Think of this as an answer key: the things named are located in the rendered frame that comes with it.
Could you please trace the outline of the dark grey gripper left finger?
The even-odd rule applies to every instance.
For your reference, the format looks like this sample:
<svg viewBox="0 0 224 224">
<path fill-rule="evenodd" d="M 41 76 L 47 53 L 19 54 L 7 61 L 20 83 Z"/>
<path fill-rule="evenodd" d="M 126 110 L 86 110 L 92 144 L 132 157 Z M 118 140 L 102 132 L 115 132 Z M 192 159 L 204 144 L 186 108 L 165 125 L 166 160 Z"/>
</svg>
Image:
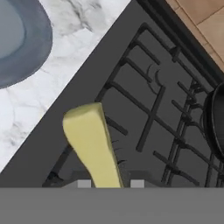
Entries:
<svg viewBox="0 0 224 224">
<path fill-rule="evenodd" d="M 86 171 L 74 171 L 63 186 L 66 188 L 91 188 L 92 180 Z"/>
</svg>

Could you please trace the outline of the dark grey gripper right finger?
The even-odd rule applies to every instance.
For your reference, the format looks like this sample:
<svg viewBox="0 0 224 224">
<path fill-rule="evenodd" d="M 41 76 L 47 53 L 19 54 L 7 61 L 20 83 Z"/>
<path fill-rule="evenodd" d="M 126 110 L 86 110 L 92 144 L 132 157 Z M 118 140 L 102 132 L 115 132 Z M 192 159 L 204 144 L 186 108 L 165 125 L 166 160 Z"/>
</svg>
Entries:
<svg viewBox="0 0 224 224">
<path fill-rule="evenodd" d="M 122 181 L 125 187 L 131 187 L 131 181 L 138 181 L 138 186 L 161 187 L 162 184 L 155 180 L 148 171 L 123 171 Z"/>
</svg>

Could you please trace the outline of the black frying pan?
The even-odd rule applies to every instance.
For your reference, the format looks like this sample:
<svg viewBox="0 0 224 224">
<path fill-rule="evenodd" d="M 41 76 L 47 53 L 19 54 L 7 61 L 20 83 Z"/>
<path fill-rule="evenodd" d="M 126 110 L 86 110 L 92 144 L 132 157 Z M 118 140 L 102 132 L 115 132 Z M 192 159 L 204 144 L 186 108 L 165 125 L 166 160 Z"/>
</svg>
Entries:
<svg viewBox="0 0 224 224">
<path fill-rule="evenodd" d="M 207 96 L 203 125 L 211 151 L 224 162 L 224 83 Z"/>
</svg>

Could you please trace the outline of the dark grey gas hob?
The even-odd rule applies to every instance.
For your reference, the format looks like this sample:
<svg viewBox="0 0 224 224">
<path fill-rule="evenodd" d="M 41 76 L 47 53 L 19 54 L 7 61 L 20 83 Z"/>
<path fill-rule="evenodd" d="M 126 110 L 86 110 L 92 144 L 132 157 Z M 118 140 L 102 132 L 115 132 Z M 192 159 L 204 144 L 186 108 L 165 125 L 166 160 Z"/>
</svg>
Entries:
<svg viewBox="0 0 224 224">
<path fill-rule="evenodd" d="M 0 173 L 0 187 L 62 187 L 87 172 L 62 117 L 101 102 L 119 168 L 147 171 L 161 187 L 224 187 L 224 164 L 204 136 L 207 95 L 224 81 L 165 0 L 131 0 Z"/>
</svg>

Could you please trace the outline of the blue-grey plate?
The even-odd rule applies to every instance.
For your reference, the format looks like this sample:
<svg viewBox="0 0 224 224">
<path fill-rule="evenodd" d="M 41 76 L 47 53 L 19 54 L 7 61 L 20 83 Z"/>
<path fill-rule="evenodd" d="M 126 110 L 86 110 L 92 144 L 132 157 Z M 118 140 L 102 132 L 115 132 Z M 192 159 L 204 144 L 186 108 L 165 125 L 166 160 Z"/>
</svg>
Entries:
<svg viewBox="0 0 224 224">
<path fill-rule="evenodd" d="M 52 47 L 53 28 L 39 0 L 0 0 L 0 89 L 37 72 Z"/>
</svg>

